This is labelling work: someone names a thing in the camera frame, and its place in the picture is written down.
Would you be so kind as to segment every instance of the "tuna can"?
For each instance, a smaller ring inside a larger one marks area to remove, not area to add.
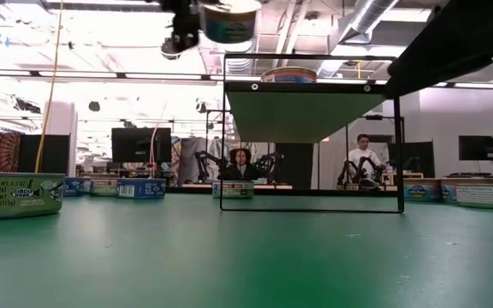
[[[83,192],[89,193],[91,191],[91,179],[85,178],[83,180]]]
[[[253,181],[224,181],[223,198],[252,198],[254,197]],[[220,198],[220,182],[212,182],[212,197]]]
[[[118,198],[164,198],[165,179],[118,179]]]
[[[439,202],[443,198],[438,179],[404,179],[405,201]]]
[[[317,73],[307,68],[274,68],[262,74],[262,82],[315,83]]]
[[[0,172],[0,219],[55,214],[64,175]]]
[[[76,177],[64,178],[64,197],[79,197],[83,194],[85,179]]]
[[[221,0],[219,4],[199,6],[201,29],[220,44],[246,42],[254,36],[256,14],[262,5],[254,0]]]
[[[486,178],[445,178],[441,179],[441,191],[445,203],[457,203],[455,188],[462,184],[493,184],[493,179]]]
[[[91,196],[115,197],[117,195],[117,180],[91,179]]]

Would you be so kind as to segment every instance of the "black curtain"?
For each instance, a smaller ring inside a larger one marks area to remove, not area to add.
[[[284,155],[279,170],[279,181],[294,189],[311,189],[313,144],[278,143],[275,151]]]

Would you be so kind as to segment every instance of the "fluorescent light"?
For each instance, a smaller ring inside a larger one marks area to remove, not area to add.
[[[466,83],[466,82],[455,82],[455,88],[464,88],[464,89],[491,89],[493,90],[493,83]]]
[[[127,78],[155,80],[201,80],[196,74],[127,74]]]
[[[439,82],[433,87],[450,89],[493,90],[493,83],[482,82]]]
[[[430,9],[390,9],[382,21],[427,22],[430,14]]]
[[[211,75],[211,80],[223,81],[223,75]],[[226,81],[260,81],[258,76],[227,76]]]
[[[60,0],[45,0],[47,3],[60,3]],[[144,1],[122,1],[122,0],[65,0],[65,3],[78,3],[78,4],[113,4],[113,5],[156,5],[159,3],[146,3]]]
[[[30,72],[23,70],[0,70],[0,76],[29,76]]]
[[[317,83],[326,84],[339,84],[339,85],[364,85],[366,80],[353,80],[353,79],[332,79],[332,78],[319,78]]]
[[[52,77],[52,72],[39,72],[39,74],[44,77]],[[56,72],[56,77],[117,78],[117,75],[111,72]]]

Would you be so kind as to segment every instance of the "computer monitor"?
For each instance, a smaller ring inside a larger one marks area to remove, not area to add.
[[[154,128],[112,128],[111,153],[114,163],[148,163]],[[158,128],[153,140],[156,162],[171,161],[170,128]]]
[[[493,161],[493,136],[460,136],[461,161]]]
[[[35,172],[41,135],[23,134],[18,154],[18,172]],[[40,173],[68,174],[69,135],[45,135]]]
[[[389,164],[396,167],[397,145],[388,144]],[[402,144],[402,167],[412,172],[423,173],[426,178],[435,177],[433,142],[407,142]]]
[[[107,173],[116,172],[121,168],[122,165],[123,165],[122,163],[107,162],[106,172]]]

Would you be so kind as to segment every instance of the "green table surface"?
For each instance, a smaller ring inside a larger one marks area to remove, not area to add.
[[[493,210],[245,213],[220,212],[209,195],[67,198],[58,215],[0,221],[0,307],[491,308]]]

